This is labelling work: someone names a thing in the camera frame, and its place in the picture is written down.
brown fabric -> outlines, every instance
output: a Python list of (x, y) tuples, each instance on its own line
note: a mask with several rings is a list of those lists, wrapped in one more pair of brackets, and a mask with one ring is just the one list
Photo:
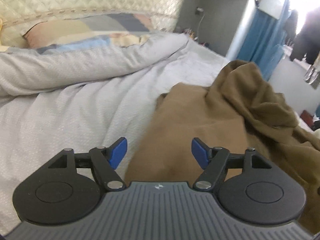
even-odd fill
[(304, 187), (307, 205), (300, 223), (316, 233), (320, 230), (320, 140), (297, 125), (282, 94), (273, 92), (256, 65), (233, 61), (210, 88), (180, 83), (159, 98), (125, 181), (192, 184), (202, 173), (191, 153), (194, 137), (233, 153), (252, 146)]

bedroom wall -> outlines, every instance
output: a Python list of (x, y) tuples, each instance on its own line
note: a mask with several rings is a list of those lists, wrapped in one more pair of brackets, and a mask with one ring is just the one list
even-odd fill
[(226, 56), (247, 2), (248, 0), (200, 0), (200, 6), (205, 11), (200, 27), (200, 42), (208, 42), (210, 49)]
[(195, 14), (196, 7), (200, 6), (200, 0), (184, 0), (180, 9), (177, 27), (180, 29), (191, 28), (196, 30), (200, 16)]

pillow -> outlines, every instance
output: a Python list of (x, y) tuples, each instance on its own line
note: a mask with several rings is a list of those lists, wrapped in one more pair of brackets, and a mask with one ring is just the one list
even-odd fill
[(47, 47), (24, 49), (17, 47), (1, 46), (0, 53), (19, 53), (29, 55), (52, 55), (56, 53), (63, 53), (66, 51), (80, 51), (93, 49), (95, 47), (108, 47), (113, 44), (118, 47), (128, 47), (131, 45), (142, 45), (149, 39), (149, 35), (142, 35), (137, 37), (129, 34), (126, 36), (110, 37), (110, 35), (99, 35), (92, 38), (75, 41), (68, 44), (51, 44)]
[(145, 40), (145, 37), (141, 39), (140, 36), (148, 34), (152, 29), (151, 20), (146, 15), (119, 13), (39, 23), (27, 31), (24, 37), (33, 49), (52, 44), (69, 44), (101, 35), (108, 35), (114, 39), (113, 43), (127, 47), (140, 44), (141, 40)]

ribbed gray surface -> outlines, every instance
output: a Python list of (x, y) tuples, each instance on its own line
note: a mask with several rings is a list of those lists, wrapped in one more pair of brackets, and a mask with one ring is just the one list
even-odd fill
[(211, 194), (196, 192), (186, 182), (134, 182), (123, 192), (108, 193), (100, 206), (82, 220), (59, 227), (23, 222), (6, 239), (310, 240), (312, 237), (293, 222), (271, 228), (242, 223), (225, 213)]

hanging clothes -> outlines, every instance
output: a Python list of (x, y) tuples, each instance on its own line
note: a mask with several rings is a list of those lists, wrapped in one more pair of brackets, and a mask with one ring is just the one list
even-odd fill
[(296, 37), (296, 30), (297, 30), (297, 24), (298, 24), (298, 11), (292, 10), (289, 18), (286, 20), (283, 29), (287, 33), (287, 36), (285, 38), (285, 44), (288, 44), (290, 46), (291, 43), (293, 43), (295, 37)]
[(307, 54), (306, 62), (313, 65), (320, 52), (320, 7), (309, 12), (301, 32), (294, 40), (290, 60), (302, 60)]

